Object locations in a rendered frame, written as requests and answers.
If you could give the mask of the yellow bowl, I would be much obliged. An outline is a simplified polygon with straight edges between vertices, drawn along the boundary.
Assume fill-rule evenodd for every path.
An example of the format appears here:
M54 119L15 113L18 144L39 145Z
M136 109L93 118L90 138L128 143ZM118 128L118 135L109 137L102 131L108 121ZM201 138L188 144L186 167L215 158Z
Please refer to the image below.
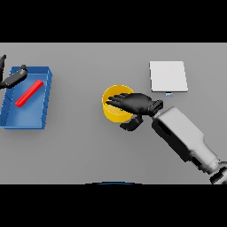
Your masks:
M109 97L120 95L121 93L133 93L133 90L126 85L113 85L106 89L102 96L103 113L109 121L123 123L130 120L133 116L132 113L127 113L125 111L121 112L119 108L110 106L106 103Z

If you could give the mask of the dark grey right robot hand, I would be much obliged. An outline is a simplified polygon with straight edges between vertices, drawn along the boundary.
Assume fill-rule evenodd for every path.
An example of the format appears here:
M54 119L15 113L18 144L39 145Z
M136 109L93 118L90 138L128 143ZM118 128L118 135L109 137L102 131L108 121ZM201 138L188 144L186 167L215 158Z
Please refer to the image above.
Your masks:
M123 111L135 114L136 117L128 123L122 123L120 127L127 131L134 131L144 120L143 116L153 117L163 108L163 101L153 101L150 97L142 93L121 93L109 97L106 103L122 109Z

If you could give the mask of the blue tray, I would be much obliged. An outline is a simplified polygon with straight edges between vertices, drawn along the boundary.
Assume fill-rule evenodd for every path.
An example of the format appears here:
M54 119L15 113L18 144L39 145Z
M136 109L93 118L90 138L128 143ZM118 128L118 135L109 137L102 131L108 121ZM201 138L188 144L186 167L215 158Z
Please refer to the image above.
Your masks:
M27 67L27 78L11 89L6 89L0 109L0 128L44 129L50 98L52 73L49 67ZM43 85L22 107L15 102L35 83Z

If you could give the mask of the red beaker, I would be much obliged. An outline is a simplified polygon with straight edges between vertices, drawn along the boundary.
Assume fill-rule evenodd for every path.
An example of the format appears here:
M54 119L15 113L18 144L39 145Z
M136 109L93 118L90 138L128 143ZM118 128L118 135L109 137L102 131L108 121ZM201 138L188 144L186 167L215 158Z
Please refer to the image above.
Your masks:
M36 80L15 102L17 107L23 107L27 101L43 86L43 81Z

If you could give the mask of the pale square measuring scale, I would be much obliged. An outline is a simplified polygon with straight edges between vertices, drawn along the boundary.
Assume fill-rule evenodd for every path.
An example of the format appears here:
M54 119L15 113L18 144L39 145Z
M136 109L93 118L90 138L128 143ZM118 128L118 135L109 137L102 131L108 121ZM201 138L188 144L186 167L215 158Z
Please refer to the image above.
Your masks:
M187 92L188 86L183 61L150 61L152 92Z

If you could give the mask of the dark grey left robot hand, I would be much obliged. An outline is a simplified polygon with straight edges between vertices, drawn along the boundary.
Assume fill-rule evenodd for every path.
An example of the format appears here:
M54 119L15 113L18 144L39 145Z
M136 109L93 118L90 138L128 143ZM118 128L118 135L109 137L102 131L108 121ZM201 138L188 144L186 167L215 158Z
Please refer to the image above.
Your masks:
M27 78L27 67L22 65L20 70L14 74L8 76L5 80L4 75L4 61L6 60L6 55L0 57L0 90L1 89L11 89L15 87L20 82L23 82Z

